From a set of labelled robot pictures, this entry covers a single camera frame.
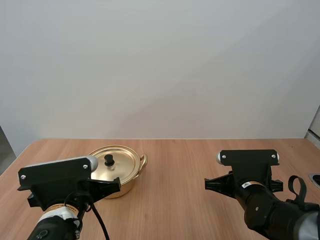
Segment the black strap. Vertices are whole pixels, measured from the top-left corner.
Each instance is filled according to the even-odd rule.
[[[300,182],[299,194],[297,194],[294,190],[295,179],[298,179]],[[298,177],[296,175],[292,175],[288,181],[288,188],[289,188],[290,192],[295,194],[295,199],[294,200],[287,199],[286,200],[287,202],[297,204],[299,209],[304,212],[319,211],[320,210],[320,207],[318,204],[311,203],[311,202],[305,202],[305,198],[306,198],[306,194],[307,194],[307,186],[306,186],[305,181],[301,177]]]
[[[297,194],[294,190],[294,181],[296,179],[298,179],[300,182],[299,194]],[[288,181],[288,188],[289,188],[290,192],[295,194],[295,199],[293,200],[293,203],[298,204],[299,209],[305,210],[305,198],[306,198],[306,194],[307,194],[307,186],[306,186],[305,181],[301,177],[298,177],[296,175],[292,175]]]

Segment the pot handle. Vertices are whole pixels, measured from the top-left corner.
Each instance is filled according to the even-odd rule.
[[[147,154],[143,154],[141,157],[140,157],[140,167],[139,167],[139,171],[137,173],[137,175],[135,175],[134,178],[137,178],[140,176],[140,174],[143,172],[143,170],[145,169],[145,167],[147,166],[147,163],[148,163],[148,155]]]

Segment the white wall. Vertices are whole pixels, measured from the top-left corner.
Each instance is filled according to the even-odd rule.
[[[64,138],[303,138],[318,0],[2,0],[0,125]]]

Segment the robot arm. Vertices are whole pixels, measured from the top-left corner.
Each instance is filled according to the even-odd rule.
[[[205,189],[236,199],[244,209],[247,227],[270,240],[318,240],[319,205],[305,203],[307,187],[302,178],[292,176],[289,190],[295,200],[279,200],[273,193],[283,191],[283,183],[272,180],[271,166],[278,164],[274,150],[224,150],[217,162],[231,166],[229,174],[205,180]],[[293,182],[300,181],[300,193]]]
[[[105,238],[107,229],[94,203],[119,192],[120,179],[91,179],[98,166],[93,156],[29,165],[18,172],[19,191],[31,190],[30,207],[41,207],[42,215],[28,240],[75,240],[80,237],[82,218],[93,210]]]

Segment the gray floor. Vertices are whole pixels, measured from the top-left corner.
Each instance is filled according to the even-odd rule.
[[[10,166],[16,159],[16,155],[0,127],[0,175]]]

